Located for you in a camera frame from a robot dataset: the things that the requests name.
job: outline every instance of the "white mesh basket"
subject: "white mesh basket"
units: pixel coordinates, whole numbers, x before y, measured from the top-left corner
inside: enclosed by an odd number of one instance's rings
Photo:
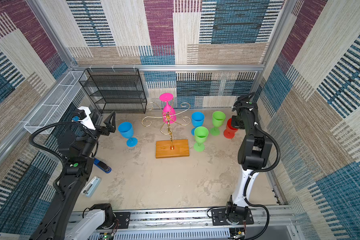
[[[81,71],[70,71],[39,109],[31,116],[24,128],[28,132],[34,133],[46,125],[58,122],[81,89],[79,83],[80,77],[83,78],[81,81],[87,79],[86,75]],[[41,132],[41,134],[51,134],[53,129],[54,127],[49,128]]]

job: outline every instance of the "black mesh rack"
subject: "black mesh rack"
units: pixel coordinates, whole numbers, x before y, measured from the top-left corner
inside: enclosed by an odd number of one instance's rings
[[[79,81],[101,113],[145,113],[147,98],[139,70],[87,68]]]

